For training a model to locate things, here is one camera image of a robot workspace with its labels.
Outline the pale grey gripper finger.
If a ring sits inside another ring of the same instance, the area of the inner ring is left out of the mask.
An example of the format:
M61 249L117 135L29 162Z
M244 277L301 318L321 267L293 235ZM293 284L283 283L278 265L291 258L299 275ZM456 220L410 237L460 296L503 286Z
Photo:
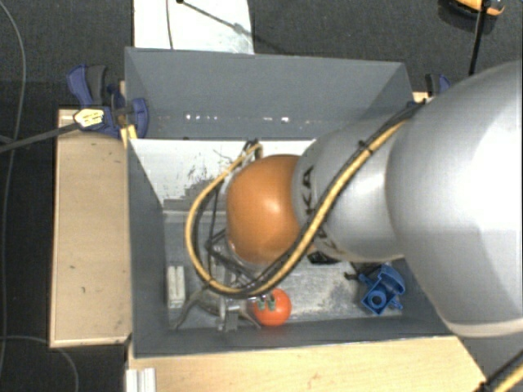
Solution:
M182 327L184 322L190 316L190 312L193 308L196 308L200 314L205 311L203 306L203 299L206 293L206 289L199 289L197 292L190 294L189 299L182 306L181 313L174 323L175 330L178 330Z
M221 303L218 308L217 330L219 332L236 331L239 325L239 312L238 305Z

